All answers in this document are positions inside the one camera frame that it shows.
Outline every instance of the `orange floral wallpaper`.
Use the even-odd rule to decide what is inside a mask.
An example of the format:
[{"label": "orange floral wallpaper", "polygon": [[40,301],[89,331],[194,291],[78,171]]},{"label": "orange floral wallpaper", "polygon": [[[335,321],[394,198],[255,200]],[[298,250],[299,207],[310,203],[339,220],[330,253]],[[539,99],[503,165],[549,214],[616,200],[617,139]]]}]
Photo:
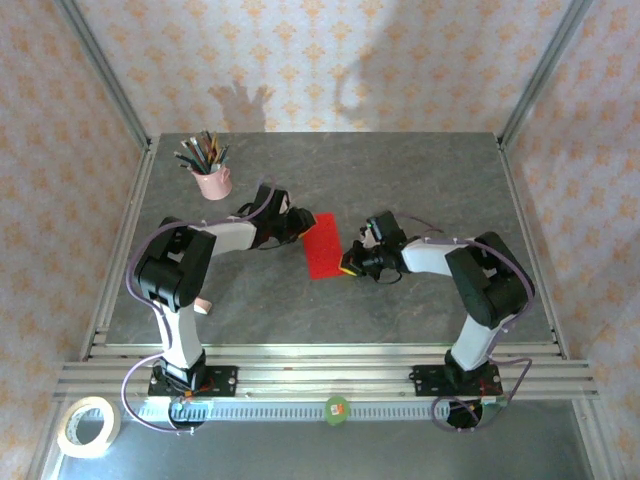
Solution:
[{"label": "orange floral wallpaper", "polygon": [[509,152],[571,352],[640,478],[640,9],[594,2]]},{"label": "orange floral wallpaper", "polygon": [[51,1],[0,2],[0,477],[78,358],[139,148]]},{"label": "orange floral wallpaper", "polygon": [[79,4],[158,135],[499,132],[569,0]]}]

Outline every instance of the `red card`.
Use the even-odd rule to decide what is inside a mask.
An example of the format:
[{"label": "red card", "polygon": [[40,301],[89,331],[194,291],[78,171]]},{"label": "red card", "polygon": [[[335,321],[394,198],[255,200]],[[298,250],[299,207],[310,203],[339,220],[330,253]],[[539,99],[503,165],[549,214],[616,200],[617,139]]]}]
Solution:
[{"label": "red card", "polygon": [[344,275],[340,270],[342,247],[333,213],[317,213],[315,226],[302,237],[311,280]]}]

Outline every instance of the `pink cup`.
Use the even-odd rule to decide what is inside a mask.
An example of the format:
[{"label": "pink cup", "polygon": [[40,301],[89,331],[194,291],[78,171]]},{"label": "pink cup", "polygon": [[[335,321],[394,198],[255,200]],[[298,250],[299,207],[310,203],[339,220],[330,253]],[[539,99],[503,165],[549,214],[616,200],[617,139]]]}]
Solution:
[{"label": "pink cup", "polygon": [[231,192],[231,170],[224,165],[208,175],[192,171],[200,187],[202,196],[207,200],[221,200]]}]

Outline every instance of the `mounting plate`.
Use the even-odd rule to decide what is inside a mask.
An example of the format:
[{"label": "mounting plate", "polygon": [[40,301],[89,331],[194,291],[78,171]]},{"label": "mounting plate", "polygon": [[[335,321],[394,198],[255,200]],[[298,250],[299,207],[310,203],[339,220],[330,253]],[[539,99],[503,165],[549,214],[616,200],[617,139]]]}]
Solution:
[{"label": "mounting plate", "polygon": [[453,385],[445,377],[445,365],[415,365],[409,374],[416,397],[484,397],[502,396],[498,367],[488,365],[478,377]]},{"label": "mounting plate", "polygon": [[[203,385],[212,385],[213,387],[194,393],[194,397],[235,397],[238,385],[238,367],[207,365],[205,378]],[[153,368],[147,393],[150,397],[179,397],[184,395],[184,392],[177,390],[167,382],[162,373],[162,368],[159,366]]]}]

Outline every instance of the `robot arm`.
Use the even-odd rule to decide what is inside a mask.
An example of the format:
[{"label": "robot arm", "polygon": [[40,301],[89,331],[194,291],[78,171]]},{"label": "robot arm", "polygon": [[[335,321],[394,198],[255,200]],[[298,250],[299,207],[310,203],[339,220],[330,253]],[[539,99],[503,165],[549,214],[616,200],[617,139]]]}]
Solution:
[{"label": "robot arm", "polygon": [[[266,207],[249,217],[268,198],[271,188],[261,185],[255,200],[233,217],[233,222],[203,227],[179,227],[156,237],[147,247],[134,272],[145,298],[158,305],[169,326],[156,312],[164,347],[161,375],[177,391],[196,391],[206,383],[206,363],[198,339],[194,302],[202,289],[209,260],[233,250],[256,249],[270,238],[293,243],[313,225],[313,215],[291,206],[289,193],[276,188]],[[162,225],[177,221],[165,218]]]},{"label": "robot arm", "polygon": [[[377,281],[383,269],[392,268],[400,274],[425,272],[453,278],[467,318],[445,357],[447,376],[451,383],[461,384],[479,374],[501,326],[528,301],[517,275],[477,246],[430,243],[421,237],[407,239],[389,211],[369,218],[361,233],[361,239],[342,258],[341,269],[346,273],[369,275]],[[474,243],[498,251],[522,271],[496,233],[485,233]],[[533,292],[531,279],[524,275]]]}]

